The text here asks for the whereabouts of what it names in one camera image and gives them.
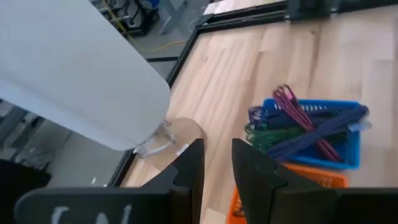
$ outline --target yellow cable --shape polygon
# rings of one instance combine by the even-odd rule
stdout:
[[[106,6],[109,14],[111,15],[112,19],[114,19],[116,21],[116,25],[118,25],[119,29],[121,29],[123,32],[125,32],[127,34],[127,36],[134,42],[134,44],[139,47],[141,50],[145,50],[146,52],[156,52],[158,50],[162,50],[165,49],[166,47],[173,45],[173,44],[179,44],[179,43],[184,43],[186,42],[188,39],[185,40],[178,40],[178,41],[174,41],[174,42],[170,42],[168,44],[165,44],[159,48],[156,49],[147,49],[144,46],[138,44],[133,38],[132,36],[129,34],[129,32],[126,30],[126,28],[124,28],[124,26],[117,20],[117,17],[114,15],[114,13],[112,12],[112,10],[110,9],[110,7],[108,6],[108,4],[105,2],[105,0],[102,0],[102,3]]]

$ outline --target metal rack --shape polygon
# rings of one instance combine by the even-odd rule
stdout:
[[[5,153],[5,157],[2,159],[16,162],[18,155],[29,147],[28,143],[31,137],[40,128],[43,121],[44,118],[13,106],[0,121],[1,150],[11,152]]]
[[[134,37],[145,36],[149,32],[150,28],[154,24],[156,18],[159,18],[158,9],[146,9],[140,2],[140,0],[133,0],[137,6],[137,11],[134,15],[130,15],[127,11],[131,5],[131,0],[125,0],[123,4],[118,4],[115,0],[110,0],[108,3],[109,8],[98,8],[99,12],[109,20],[110,23],[115,24],[116,21],[120,22],[123,27],[127,29],[127,32],[118,29],[118,31],[126,36],[131,35]],[[91,1],[94,6],[97,6],[101,1]],[[111,11],[118,18],[113,19],[109,15]],[[134,19],[136,16],[141,17],[141,23],[136,24]]]
[[[274,22],[295,22],[319,19],[322,17],[330,17],[335,14],[395,4],[398,4],[398,0],[288,0],[220,14],[208,14],[199,18],[195,30],[178,58],[148,58],[146,60],[148,62],[176,61],[172,71],[166,78],[166,82],[172,87],[192,47],[195,45],[198,36],[201,34]],[[132,151],[128,151],[124,154],[108,186],[115,187],[121,185],[134,157],[135,155]]]

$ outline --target cable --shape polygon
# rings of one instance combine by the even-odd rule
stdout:
[[[163,46],[161,46],[161,47],[158,47],[158,48],[156,48],[156,49],[147,49],[146,47],[142,46],[141,44],[138,44],[138,42],[136,42],[136,41],[132,38],[132,36],[131,36],[131,35],[129,34],[129,32],[127,31],[127,29],[124,28],[124,26],[120,23],[120,21],[117,20],[117,17],[114,15],[114,13],[112,12],[112,10],[111,10],[110,7],[108,6],[108,4],[105,2],[105,0],[103,0],[103,4],[105,4],[105,6],[106,6],[106,8],[107,8],[107,10],[108,10],[108,12],[109,12],[109,15],[111,15],[112,19],[115,20],[115,22],[116,22],[116,24],[118,25],[119,29],[121,29],[124,33],[126,33],[127,37],[129,37],[129,38],[134,42],[134,44],[135,44],[137,47],[139,47],[141,50],[144,50],[144,51],[146,51],[146,52],[156,52],[156,51],[165,49],[166,47],[168,47],[168,46],[170,46],[170,45],[179,44],[179,43],[184,43],[184,42],[186,42],[186,41],[188,40],[188,39],[185,39],[185,40],[173,41],[173,42],[170,42],[170,43],[168,43],[168,44],[165,44],[165,45],[163,45]]]
[[[134,15],[132,16],[131,20],[134,20],[137,17],[138,12],[139,12],[139,8],[137,8],[137,11],[134,13]]]
[[[197,17],[196,19],[192,20],[192,21],[189,23],[189,25],[188,25],[188,30],[189,30],[191,33],[193,33],[193,30],[191,29],[191,26],[192,26],[192,24],[193,24],[194,22],[196,22],[198,19],[199,19],[199,17]]]

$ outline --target blue basket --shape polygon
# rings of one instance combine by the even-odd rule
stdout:
[[[332,109],[332,108],[354,108],[359,106],[355,101],[336,101],[336,100],[299,100],[298,103],[305,111]],[[281,110],[274,99],[264,100],[262,106],[263,113],[271,113]],[[330,169],[357,169],[359,167],[359,149],[361,136],[360,132],[348,132],[347,141],[341,144],[334,144],[333,147],[338,152],[344,162],[335,162],[325,159],[325,156],[318,150],[314,144],[292,156],[289,160],[301,164],[309,164]]]

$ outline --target black frame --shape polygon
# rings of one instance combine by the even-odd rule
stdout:
[[[322,16],[330,16],[332,14],[341,14],[345,12],[353,12],[398,4],[398,0],[323,0],[323,2],[318,5],[316,9],[308,10],[308,8],[300,8],[300,3],[303,2],[319,4],[321,0],[287,0],[219,14],[208,14],[201,16],[197,22],[195,30],[185,44],[185,47],[179,57],[148,58],[147,61],[166,62],[176,60],[173,69],[166,78],[166,82],[170,87],[172,87],[200,34],[219,30],[270,24],[274,22],[293,22],[319,19]],[[127,174],[130,168],[130,164],[134,160],[134,157],[135,155],[132,153],[132,151],[128,151],[124,154],[108,186],[118,187],[121,185],[124,176]]]

